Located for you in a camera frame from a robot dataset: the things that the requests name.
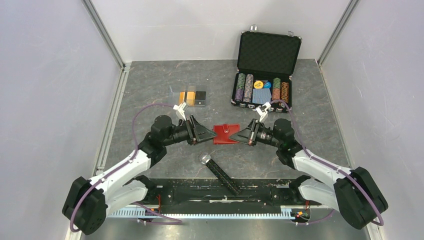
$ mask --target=wire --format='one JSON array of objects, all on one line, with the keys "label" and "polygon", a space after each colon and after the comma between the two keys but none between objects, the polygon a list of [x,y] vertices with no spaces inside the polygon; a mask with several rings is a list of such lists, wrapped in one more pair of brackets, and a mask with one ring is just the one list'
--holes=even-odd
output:
[{"label": "wire", "polygon": [[320,164],[322,164],[324,166],[329,167],[330,169],[333,169],[333,170],[338,171],[339,173],[341,173],[342,175],[344,175],[347,179],[349,179],[349,181],[351,181],[353,183],[353,185],[355,185],[355,187],[361,192],[361,194],[365,197],[365,199],[371,205],[372,210],[374,210],[375,215],[378,218],[378,222],[372,220],[371,223],[376,224],[378,226],[383,226],[384,225],[384,221],[383,221],[382,215],[380,214],[380,211],[377,209],[377,207],[374,204],[373,200],[371,200],[370,196],[362,188],[362,186],[359,185],[359,183],[353,177],[351,177],[347,172],[345,172],[343,170],[340,170],[336,166],[333,166],[333,165],[331,165],[331,164],[329,164],[329,163],[327,163],[327,162],[325,162],[325,161],[323,161],[323,160],[321,160],[321,159],[319,159],[319,158],[317,158],[315,156],[312,156],[309,153],[309,151],[306,149],[306,146],[305,146],[305,144],[302,141],[302,136],[301,136],[300,130],[298,128],[298,125],[296,123],[295,117],[293,116],[293,113],[292,113],[292,110],[290,109],[290,107],[287,105],[287,103],[285,103],[283,100],[280,100],[280,99],[276,99],[276,100],[271,101],[271,104],[273,104],[273,103],[282,103],[282,104],[284,104],[285,108],[288,110],[288,113],[290,114],[290,117],[291,117],[291,121],[293,122],[294,130],[295,130],[295,132],[297,134],[297,138],[299,139],[299,143],[302,146],[303,150],[305,151],[306,155],[308,155],[308,157],[310,157],[310,159],[315,160],[318,163],[320,163]]},{"label": "wire", "polygon": [[163,219],[171,220],[171,222],[154,222],[154,221],[149,222],[149,221],[146,221],[145,222],[146,224],[152,224],[152,225],[153,224],[156,224],[156,225],[179,225],[179,224],[182,224],[183,223],[183,221],[181,221],[180,219],[175,219],[175,218],[172,218],[172,217],[169,217],[169,216],[162,215],[162,214],[160,214],[158,212],[152,211],[148,207],[146,207],[143,204],[140,204],[138,202],[134,202],[133,204],[135,204],[135,205],[137,205],[139,207],[144,208],[146,211],[148,211],[149,213],[151,213],[153,215],[156,215],[156,216],[161,217]]},{"label": "wire", "polygon": [[327,216],[325,216],[321,219],[318,219],[318,220],[315,220],[315,221],[308,221],[308,222],[297,222],[297,223],[294,222],[294,224],[296,224],[296,226],[298,226],[298,225],[307,226],[307,225],[311,225],[311,224],[318,224],[318,223],[324,222],[325,220],[331,218],[335,212],[336,212],[336,210],[332,209]]},{"label": "wire", "polygon": [[[132,154],[131,158],[129,160],[133,160],[136,156],[137,153],[139,151],[139,145],[137,142],[137,137],[136,137],[136,131],[135,131],[135,122],[136,122],[136,118],[139,116],[140,113],[142,113],[145,109],[152,107],[152,106],[164,106],[164,107],[173,107],[172,105],[169,104],[165,104],[165,103],[151,103],[148,104],[146,106],[144,106],[139,112],[137,112],[137,114],[134,116],[134,118],[132,119],[132,125],[131,125],[131,129],[132,129],[132,138],[135,142],[135,150],[134,150],[134,154]],[[69,228],[70,231],[73,233],[77,233],[80,231],[80,229],[78,228],[74,228],[74,222],[75,222],[75,217],[77,215],[78,209],[80,209],[81,204],[83,203],[83,201],[86,199],[86,197],[102,182],[104,182],[108,177],[110,177],[112,174],[116,173],[117,171],[119,171],[120,169],[122,169],[123,167],[125,167],[127,164],[129,164],[129,161],[126,161],[124,163],[122,163],[121,165],[119,165],[118,167],[116,167],[115,169],[111,170],[108,174],[104,175],[103,178],[99,179],[97,182],[95,182],[83,195],[82,197],[79,199],[79,201],[77,202],[75,208],[73,209],[72,215],[70,216],[70,222],[69,222]]]},{"label": "wire", "polygon": [[309,221],[309,219],[310,218],[306,218],[306,217],[304,217],[304,216],[302,216],[302,215],[299,215],[299,218],[301,218],[301,219],[303,219],[303,220],[306,220],[306,221]]}]

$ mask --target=speckled gray surface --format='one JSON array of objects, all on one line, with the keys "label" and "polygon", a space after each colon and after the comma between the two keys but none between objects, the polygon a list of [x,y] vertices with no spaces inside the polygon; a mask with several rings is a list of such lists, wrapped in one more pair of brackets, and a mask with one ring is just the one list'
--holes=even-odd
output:
[{"label": "speckled gray surface", "polygon": [[[166,102],[169,86],[175,84],[207,86],[208,105],[189,108],[186,111],[187,116],[193,114],[201,124],[210,129],[213,125],[224,123],[239,123],[241,129],[245,128],[258,116],[252,110],[230,104],[236,64],[236,60],[133,62],[109,148],[106,169],[133,150],[131,122],[134,115],[147,104]],[[316,155],[347,167],[348,161],[330,99],[315,60],[297,61],[292,86],[292,108],[306,146]],[[138,140],[144,138],[154,119],[163,114],[171,116],[175,124],[178,122],[171,108],[150,107],[136,121]],[[272,112],[265,125],[272,126],[278,118],[290,119],[288,113]],[[234,178],[296,178],[301,175],[280,163],[274,147],[261,143],[252,147],[240,143],[214,145],[212,141],[190,146],[182,142],[168,146],[167,152],[159,163],[145,172],[146,176],[214,178],[198,160],[198,155],[202,152],[211,153],[221,168]]]}]

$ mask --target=black tool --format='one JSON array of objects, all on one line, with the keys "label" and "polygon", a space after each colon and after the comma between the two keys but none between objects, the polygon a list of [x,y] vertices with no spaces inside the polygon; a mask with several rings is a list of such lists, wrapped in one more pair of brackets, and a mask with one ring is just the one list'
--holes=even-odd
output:
[{"label": "black tool", "polygon": [[233,181],[220,166],[212,159],[211,155],[208,153],[202,153],[199,156],[200,162],[206,167],[221,181],[221,183],[235,196],[239,195],[242,191],[236,182]]}]

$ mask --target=poker chip stack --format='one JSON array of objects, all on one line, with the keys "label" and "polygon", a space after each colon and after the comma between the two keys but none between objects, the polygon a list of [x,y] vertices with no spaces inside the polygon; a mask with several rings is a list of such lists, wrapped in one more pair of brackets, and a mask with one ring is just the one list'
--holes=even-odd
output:
[{"label": "poker chip stack", "polygon": [[281,100],[283,100],[286,104],[289,103],[289,83],[288,82],[281,83]]},{"label": "poker chip stack", "polygon": [[278,77],[274,78],[272,82],[272,100],[280,99],[281,92],[281,79]]},{"label": "poker chip stack", "polygon": [[245,78],[246,75],[244,73],[240,73],[237,79],[237,85],[235,87],[235,100],[241,101],[243,98],[243,91],[245,89]]},{"label": "poker chip stack", "polygon": [[244,84],[244,97],[243,102],[251,102],[252,100],[252,89],[253,89],[254,77],[252,74],[246,76],[246,83]]}]

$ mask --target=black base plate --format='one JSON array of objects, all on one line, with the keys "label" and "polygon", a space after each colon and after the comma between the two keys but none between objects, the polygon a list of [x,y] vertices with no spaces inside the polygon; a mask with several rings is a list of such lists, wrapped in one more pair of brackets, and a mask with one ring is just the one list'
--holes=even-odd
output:
[{"label": "black base plate", "polygon": [[281,213],[281,206],[305,205],[305,201],[289,188],[293,179],[233,179],[241,188],[237,196],[218,179],[150,180],[158,187],[150,189],[140,203],[158,205],[157,196],[160,195],[160,210],[164,214],[271,214]]}]

